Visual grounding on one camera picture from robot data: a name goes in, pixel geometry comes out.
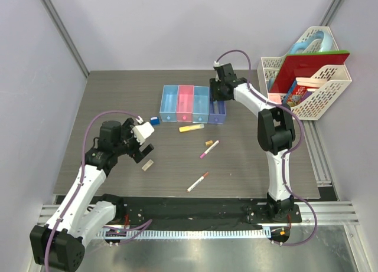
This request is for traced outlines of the clear beige eraser block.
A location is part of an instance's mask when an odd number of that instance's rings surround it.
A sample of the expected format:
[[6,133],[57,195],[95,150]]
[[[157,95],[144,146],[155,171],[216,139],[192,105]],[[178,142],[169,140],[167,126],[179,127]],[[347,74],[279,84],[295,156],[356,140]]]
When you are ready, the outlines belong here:
[[147,171],[152,165],[154,164],[154,161],[152,159],[148,160],[143,166],[142,170],[145,172]]

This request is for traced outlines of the blue capped clear tube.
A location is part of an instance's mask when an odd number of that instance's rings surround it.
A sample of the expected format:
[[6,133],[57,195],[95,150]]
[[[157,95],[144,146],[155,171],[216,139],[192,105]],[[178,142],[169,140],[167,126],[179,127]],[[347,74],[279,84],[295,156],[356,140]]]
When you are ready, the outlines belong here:
[[214,109],[217,110],[217,113],[218,113],[218,114],[221,114],[221,113],[222,113],[222,104],[221,104],[220,101],[217,101],[217,102],[216,102],[216,105],[215,105]]

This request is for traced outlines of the teal blue drawer box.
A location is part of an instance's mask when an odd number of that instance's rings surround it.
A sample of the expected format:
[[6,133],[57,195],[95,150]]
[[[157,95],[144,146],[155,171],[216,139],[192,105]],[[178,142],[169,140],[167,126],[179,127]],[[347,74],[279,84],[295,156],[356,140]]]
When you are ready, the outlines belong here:
[[209,116],[209,87],[195,86],[193,101],[193,122],[207,123]]

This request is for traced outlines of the purple drawer box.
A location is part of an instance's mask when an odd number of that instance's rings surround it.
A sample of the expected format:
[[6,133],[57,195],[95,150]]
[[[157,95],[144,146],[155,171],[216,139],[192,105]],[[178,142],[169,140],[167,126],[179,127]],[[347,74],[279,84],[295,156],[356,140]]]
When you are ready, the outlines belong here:
[[226,119],[226,104],[224,101],[220,101],[222,104],[222,113],[218,114],[217,110],[214,109],[216,102],[217,101],[213,101],[212,90],[210,89],[208,123],[209,124],[224,124],[225,119]]

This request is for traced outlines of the pink drawer box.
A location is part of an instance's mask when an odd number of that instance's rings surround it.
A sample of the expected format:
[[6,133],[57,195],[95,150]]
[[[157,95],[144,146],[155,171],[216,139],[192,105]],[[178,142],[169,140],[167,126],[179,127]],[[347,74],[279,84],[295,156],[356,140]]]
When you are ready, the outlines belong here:
[[194,86],[179,85],[177,99],[177,121],[191,122],[193,118]]

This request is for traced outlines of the yellow capped tube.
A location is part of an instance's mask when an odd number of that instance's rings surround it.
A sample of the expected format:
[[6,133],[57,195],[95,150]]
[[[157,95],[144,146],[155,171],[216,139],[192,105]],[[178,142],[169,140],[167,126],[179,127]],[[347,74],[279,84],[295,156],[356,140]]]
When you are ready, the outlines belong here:
[[179,127],[179,132],[180,133],[184,133],[184,132],[190,132],[190,131],[194,131],[194,130],[200,130],[200,129],[203,129],[204,128],[204,124],[192,124],[192,125],[189,125],[189,126],[181,126]]

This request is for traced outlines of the light blue drawer box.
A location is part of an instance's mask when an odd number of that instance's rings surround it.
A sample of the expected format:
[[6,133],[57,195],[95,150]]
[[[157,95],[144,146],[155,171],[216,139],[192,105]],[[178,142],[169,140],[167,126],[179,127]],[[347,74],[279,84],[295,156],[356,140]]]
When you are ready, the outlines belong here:
[[177,100],[179,85],[165,85],[162,90],[159,114],[163,122],[177,121]]

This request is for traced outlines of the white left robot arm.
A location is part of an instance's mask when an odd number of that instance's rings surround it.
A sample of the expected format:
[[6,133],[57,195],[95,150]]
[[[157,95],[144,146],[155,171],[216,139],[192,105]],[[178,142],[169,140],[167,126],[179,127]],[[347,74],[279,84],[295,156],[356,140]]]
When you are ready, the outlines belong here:
[[46,270],[77,271],[96,234],[106,224],[120,224],[125,219],[120,196],[103,194],[93,208],[89,205],[120,156],[127,155],[139,163],[153,150],[152,145],[145,144],[153,132],[150,122],[141,118],[102,123],[92,147],[82,152],[77,176],[58,209],[44,225],[35,225],[30,232],[36,264]]

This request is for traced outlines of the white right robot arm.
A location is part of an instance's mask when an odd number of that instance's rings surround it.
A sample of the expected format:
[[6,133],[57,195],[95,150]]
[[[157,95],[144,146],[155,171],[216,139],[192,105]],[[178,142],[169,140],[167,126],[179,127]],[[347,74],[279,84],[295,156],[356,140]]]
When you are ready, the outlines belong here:
[[269,169],[265,211],[269,220],[284,222],[294,209],[288,153],[295,140],[293,118],[282,106],[259,93],[246,78],[238,78],[231,64],[214,62],[213,68],[216,76],[210,79],[210,98],[235,100],[258,118],[258,144],[266,153]]

